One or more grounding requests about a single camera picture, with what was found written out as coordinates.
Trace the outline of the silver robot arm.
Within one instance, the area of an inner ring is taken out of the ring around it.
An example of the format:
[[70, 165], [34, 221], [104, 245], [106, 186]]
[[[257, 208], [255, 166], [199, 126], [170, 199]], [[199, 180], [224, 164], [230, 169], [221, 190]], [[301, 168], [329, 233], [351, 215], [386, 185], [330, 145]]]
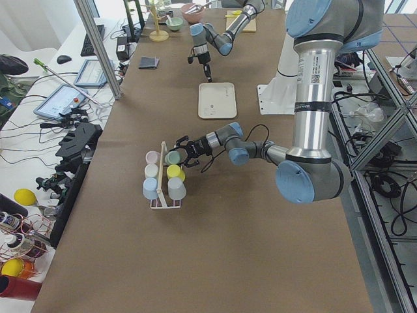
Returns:
[[261, 0], [238, 1], [238, 3], [242, 5], [242, 12], [223, 33], [217, 33], [211, 23], [196, 23], [190, 26], [193, 46], [188, 56], [188, 63], [192, 64], [197, 58], [203, 65], [203, 72], [208, 82], [212, 82], [208, 44], [216, 48], [220, 55], [228, 56], [233, 49], [235, 37], [266, 7], [265, 2]]
[[277, 188], [290, 202], [338, 197], [351, 175], [326, 149], [334, 62], [339, 54], [376, 46], [382, 36], [383, 14], [382, 1], [293, 2], [285, 21], [298, 55], [292, 146], [286, 149], [268, 140], [244, 141], [240, 125], [233, 122], [194, 141], [178, 139], [175, 149], [186, 152], [182, 165], [196, 166], [201, 155], [209, 156], [223, 147], [234, 165], [252, 158], [274, 164]]

